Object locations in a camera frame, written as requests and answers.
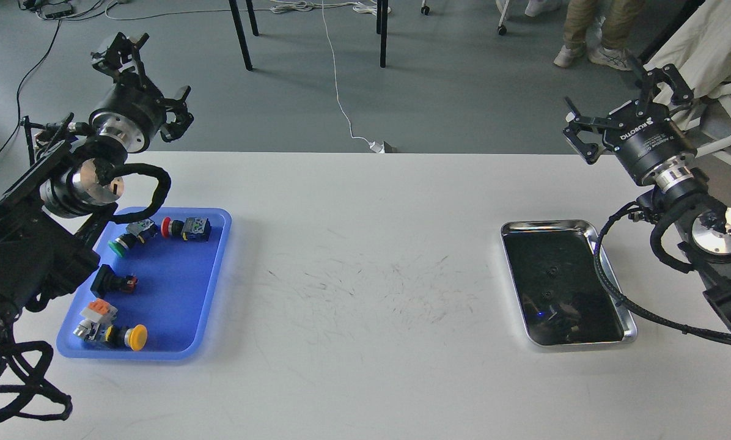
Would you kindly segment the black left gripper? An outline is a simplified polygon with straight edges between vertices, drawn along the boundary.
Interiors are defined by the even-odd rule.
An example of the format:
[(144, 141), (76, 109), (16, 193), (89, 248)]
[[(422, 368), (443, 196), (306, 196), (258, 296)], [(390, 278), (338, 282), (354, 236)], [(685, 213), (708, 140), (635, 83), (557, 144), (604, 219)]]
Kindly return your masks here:
[[(175, 98), (166, 98), (149, 84), (140, 56), (148, 39), (147, 33), (134, 39), (119, 32), (91, 53), (92, 67), (111, 77), (113, 87), (90, 114), (89, 125), (95, 136), (119, 142), (128, 153), (147, 150), (159, 129), (164, 142), (181, 139), (194, 120), (186, 102), (190, 86), (182, 86)], [(167, 122), (167, 112), (174, 115), (172, 122)]]

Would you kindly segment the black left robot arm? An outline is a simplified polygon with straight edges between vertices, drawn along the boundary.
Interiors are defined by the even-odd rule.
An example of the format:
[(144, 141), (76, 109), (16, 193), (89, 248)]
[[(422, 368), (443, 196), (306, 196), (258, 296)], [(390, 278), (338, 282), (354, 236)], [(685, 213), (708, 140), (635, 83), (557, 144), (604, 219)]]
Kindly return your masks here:
[(27, 417), (36, 396), (63, 406), (38, 420), (69, 418), (70, 396), (45, 379), (50, 343), (17, 343), (13, 324), (75, 292), (100, 267), (94, 244), (106, 225), (151, 217), (172, 186), (163, 168), (127, 162), (156, 134), (172, 142), (193, 122), (189, 86), (167, 98), (147, 77), (140, 50), (148, 39), (117, 33), (92, 53), (92, 66), (113, 87), (86, 122), (74, 122), (74, 114), (20, 122), (31, 166), (0, 198), (0, 423)]

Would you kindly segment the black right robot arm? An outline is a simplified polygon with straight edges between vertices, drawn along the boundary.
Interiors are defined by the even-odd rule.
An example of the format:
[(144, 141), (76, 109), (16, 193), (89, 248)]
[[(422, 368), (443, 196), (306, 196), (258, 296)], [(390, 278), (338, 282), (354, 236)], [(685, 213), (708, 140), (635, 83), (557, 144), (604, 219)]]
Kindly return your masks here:
[[(606, 291), (629, 311), (651, 322), (712, 342), (731, 345), (731, 208), (708, 192), (708, 178), (692, 167), (696, 149), (671, 119), (664, 104), (655, 103), (657, 84), (671, 88), (671, 103), (687, 108), (693, 92), (675, 66), (645, 69), (634, 56), (629, 67), (641, 81), (641, 94), (605, 117), (583, 116), (570, 108), (564, 136), (588, 164), (603, 151), (614, 153), (637, 186), (650, 191), (609, 217), (594, 247), (595, 272)], [(600, 262), (602, 242), (620, 218), (653, 225), (650, 247), (657, 259), (682, 273), (697, 272), (706, 286), (703, 297), (728, 332), (676, 323), (643, 309), (606, 278)]]

